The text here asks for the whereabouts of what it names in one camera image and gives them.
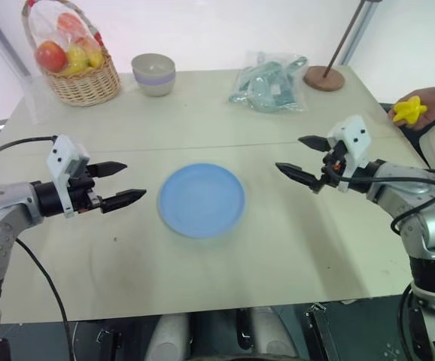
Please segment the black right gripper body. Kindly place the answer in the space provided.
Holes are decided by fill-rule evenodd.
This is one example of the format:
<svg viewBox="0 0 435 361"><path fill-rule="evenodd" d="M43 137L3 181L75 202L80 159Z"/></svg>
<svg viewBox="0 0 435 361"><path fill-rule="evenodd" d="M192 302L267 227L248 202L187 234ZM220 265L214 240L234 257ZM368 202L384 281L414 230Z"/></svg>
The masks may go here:
<svg viewBox="0 0 435 361"><path fill-rule="evenodd" d="M321 168L321 176L314 182L310 189L318 194L324 186L337 188L339 178L343 175L346 167L345 155L348 150L343 141L338 141L334 146L330 146L327 141L322 141L322 145L318 150L325 152L323 158L323 166Z"/></svg>

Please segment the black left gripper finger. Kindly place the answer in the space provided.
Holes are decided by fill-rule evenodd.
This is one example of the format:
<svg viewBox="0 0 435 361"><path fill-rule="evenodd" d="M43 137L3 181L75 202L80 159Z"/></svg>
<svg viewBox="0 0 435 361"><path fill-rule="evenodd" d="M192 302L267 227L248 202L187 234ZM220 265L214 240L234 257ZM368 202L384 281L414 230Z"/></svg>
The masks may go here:
<svg viewBox="0 0 435 361"><path fill-rule="evenodd" d="M116 193L114 196L101 199L100 209L103 214L116 211L121 208L125 208L134 202L141 199L147 190L125 190L123 192Z"/></svg>
<svg viewBox="0 0 435 361"><path fill-rule="evenodd" d="M91 177L108 177L127 168L126 164L115 161L99 162L90 166Z"/></svg>

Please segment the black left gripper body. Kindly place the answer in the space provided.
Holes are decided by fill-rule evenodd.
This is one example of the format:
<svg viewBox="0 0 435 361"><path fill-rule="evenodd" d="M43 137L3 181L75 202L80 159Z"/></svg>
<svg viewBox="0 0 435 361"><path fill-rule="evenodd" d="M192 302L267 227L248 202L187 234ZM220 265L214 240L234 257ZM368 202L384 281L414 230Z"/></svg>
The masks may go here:
<svg viewBox="0 0 435 361"><path fill-rule="evenodd" d="M75 212L81 214L101 208L102 198L93 190L93 178L99 176L97 164L88 165L80 175L75 175L68 180L68 194Z"/></svg>

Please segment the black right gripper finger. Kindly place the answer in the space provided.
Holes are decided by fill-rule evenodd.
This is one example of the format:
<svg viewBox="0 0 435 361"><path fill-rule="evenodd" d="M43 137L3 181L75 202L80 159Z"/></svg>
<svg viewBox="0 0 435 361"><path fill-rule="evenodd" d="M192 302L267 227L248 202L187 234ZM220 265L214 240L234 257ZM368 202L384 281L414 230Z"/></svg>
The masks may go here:
<svg viewBox="0 0 435 361"><path fill-rule="evenodd" d="M320 152L329 152L331 149L327 138L318 135L305 135L298 138L298 141L307 147Z"/></svg>
<svg viewBox="0 0 435 361"><path fill-rule="evenodd" d="M313 174L305 172L301 167L285 162L276 162L277 169L289 179L307 186L309 189L319 189L321 184L319 179Z"/></svg>

